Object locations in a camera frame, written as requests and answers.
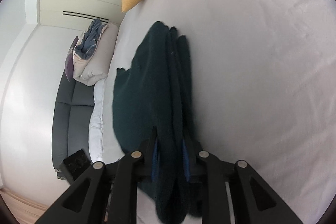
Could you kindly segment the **dark grey headboard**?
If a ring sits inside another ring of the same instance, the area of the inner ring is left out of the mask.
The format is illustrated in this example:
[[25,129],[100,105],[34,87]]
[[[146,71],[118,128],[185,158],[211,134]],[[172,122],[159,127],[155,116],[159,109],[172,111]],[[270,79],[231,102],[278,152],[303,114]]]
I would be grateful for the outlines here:
[[61,162],[80,149],[89,156],[89,123],[95,103],[93,87],[63,74],[55,100],[52,124],[52,164],[59,179]]

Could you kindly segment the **white pillow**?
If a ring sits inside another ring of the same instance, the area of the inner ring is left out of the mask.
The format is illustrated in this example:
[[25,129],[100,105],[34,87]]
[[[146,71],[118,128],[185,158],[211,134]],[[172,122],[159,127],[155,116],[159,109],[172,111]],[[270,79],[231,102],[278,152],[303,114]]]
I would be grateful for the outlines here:
[[88,148],[92,162],[102,161],[102,115],[104,108],[105,79],[99,80],[94,85],[94,108],[89,123]]

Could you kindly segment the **white bed sheet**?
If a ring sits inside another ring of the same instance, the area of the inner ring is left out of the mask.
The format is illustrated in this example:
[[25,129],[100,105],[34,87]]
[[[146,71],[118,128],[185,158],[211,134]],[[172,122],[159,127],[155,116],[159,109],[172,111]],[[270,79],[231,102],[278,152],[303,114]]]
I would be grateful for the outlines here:
[[117,68],[130,67],[150,26],[189,41],[202,146],[244,159],[304,223],[335,196],[335,0],[143,0],[120,26],[104,94],[104,160]]

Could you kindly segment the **dark green sweater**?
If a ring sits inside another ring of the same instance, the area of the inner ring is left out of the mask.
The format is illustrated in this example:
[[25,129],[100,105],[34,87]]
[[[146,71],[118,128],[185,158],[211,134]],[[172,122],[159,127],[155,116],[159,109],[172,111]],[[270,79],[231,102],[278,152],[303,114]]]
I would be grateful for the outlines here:
[[128,69],[116,70],[113,129],[124,153],[157,134],[152,183],[141,189],[155,201],[162,223],[200,216],[192,200],[186,139],[194,136],[191,57],[187,38],[175,27],[155,22]]

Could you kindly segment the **blue grey clothes pile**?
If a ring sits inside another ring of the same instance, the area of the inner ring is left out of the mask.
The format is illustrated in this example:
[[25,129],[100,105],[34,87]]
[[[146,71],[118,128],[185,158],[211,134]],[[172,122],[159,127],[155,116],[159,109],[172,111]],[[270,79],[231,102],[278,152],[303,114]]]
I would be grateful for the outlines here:
[[99,18],[91,22],[83,37],[79,39],[79,43],[74,48],[74,53],[80,59],[89,60],[93,56],[104,27],[105,24],[102,24]]

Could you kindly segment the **purple pillow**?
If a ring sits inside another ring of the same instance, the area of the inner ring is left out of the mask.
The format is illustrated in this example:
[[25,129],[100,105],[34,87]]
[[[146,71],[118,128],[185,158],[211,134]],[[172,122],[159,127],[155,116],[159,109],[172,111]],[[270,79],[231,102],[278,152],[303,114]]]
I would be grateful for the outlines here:
[[76,44],[78,42],[79,38],[76,36],[67,52],[67,57],[65,60],[64,65],[64,73],[66,75],[67,80],[70,82],[73,79],[73,73],[74,73],[74,48],[76,47]]

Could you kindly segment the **beige folded duvet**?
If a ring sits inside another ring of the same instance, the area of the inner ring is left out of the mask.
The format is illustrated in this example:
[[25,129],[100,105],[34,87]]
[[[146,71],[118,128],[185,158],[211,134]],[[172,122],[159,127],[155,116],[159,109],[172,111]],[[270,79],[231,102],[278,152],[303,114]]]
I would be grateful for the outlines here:
[[100,33],[96,47],[88,57],[74,48],[73,78],[86,86],[107,78],[110,62],[116,46],[118,26],[113,23],[105,25]]

